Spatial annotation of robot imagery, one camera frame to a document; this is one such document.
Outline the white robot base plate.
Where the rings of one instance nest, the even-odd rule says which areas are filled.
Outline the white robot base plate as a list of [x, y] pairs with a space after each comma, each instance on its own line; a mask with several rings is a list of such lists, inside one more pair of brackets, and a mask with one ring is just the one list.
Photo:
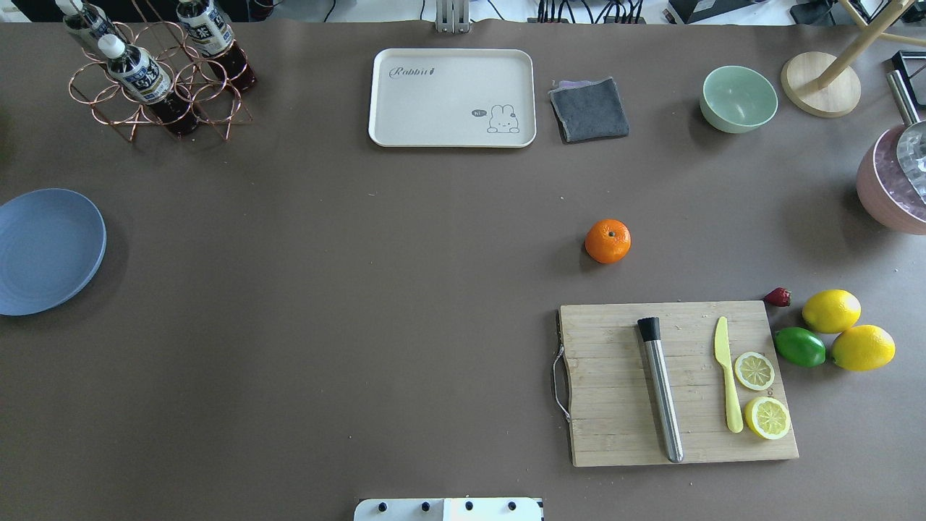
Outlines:
[[543, 520], [543, 501], [530, 497], [368, 499], [354, 520]]

